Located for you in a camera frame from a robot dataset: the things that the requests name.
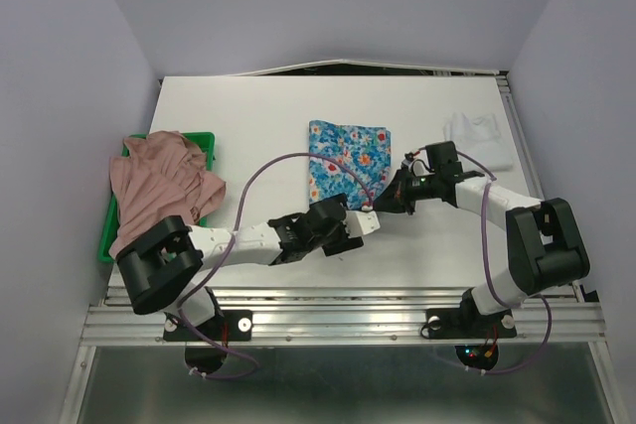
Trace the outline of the blue floral skirt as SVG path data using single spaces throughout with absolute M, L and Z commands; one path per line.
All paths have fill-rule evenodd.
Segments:
M 385 189 L 392 169 L 392 133 L 385 127 L 312 120 L 308 126 L 309 201 L 344 194 L 358 210 Z

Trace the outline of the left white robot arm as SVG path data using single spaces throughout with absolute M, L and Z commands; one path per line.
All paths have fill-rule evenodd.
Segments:
M 124 247 L 116 264 L 135 314 L 176 317 L 183 310 L 190 331 L 208 339 L 220 330 L 222 316 L 212 294 L 195 284 L 197 273 L 298 262 L 316 249 L 332 256 L 362 247 L 363 237 L 379 229 L 374 211 L 348 210 L 344 195 L 237 231 L 187 225 L 173 215 Z

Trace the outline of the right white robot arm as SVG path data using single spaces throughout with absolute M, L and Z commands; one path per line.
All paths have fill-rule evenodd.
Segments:
M 440 200 L 480 217 L 485 283 L 465 293 L 457 311 L 460 329 L 479 335 L 493 315 L 521 305 L 544 290 L 588 275 L 590 262 L 570 204 L 540 200 L 496 184 L 484 164 L 460 152 L 452 141 L 404 155 L 394 178 L 374 201 L 378 212 L 415 212 L 419 201 Z M 507 268 L 491 270 L 487 224 L 506 233 Z

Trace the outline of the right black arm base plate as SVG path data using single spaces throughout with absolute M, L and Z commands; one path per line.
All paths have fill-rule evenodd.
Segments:
M 480 315 L 460 308 L 432 308 L 420 334 L 430 340 L 478 341 L 486 338 L 512 339 L 517 336 L 511 310 Z

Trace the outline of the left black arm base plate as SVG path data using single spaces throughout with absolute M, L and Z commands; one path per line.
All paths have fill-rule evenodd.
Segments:
M 218 343 L 249 342 L 252 333 L 251 310 L 225 310 L 197 330 L 207 338 Z M 167 315 L 164 322 L 162 339 L 168 343 L 200 342 L 202 339 L 193 334 L 179 318 Z

